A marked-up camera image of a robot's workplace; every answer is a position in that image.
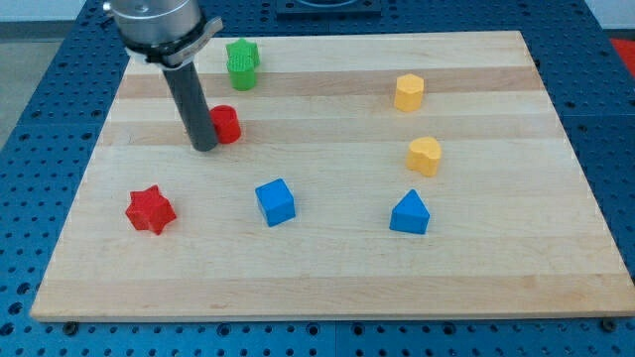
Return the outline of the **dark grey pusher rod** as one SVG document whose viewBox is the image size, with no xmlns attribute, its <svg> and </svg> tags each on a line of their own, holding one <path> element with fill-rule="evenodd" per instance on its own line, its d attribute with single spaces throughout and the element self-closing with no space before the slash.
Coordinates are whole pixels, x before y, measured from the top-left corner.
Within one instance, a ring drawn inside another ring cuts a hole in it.
<svg viewBox="0 0 635 357">
<path fill-rule="evenodd" d="M 192 147 L 208 152 L 218 144 L 208 106 L 192 62 L 175 70 L 164 70 L 164 78 L 173 95 Z"/>
</svg>

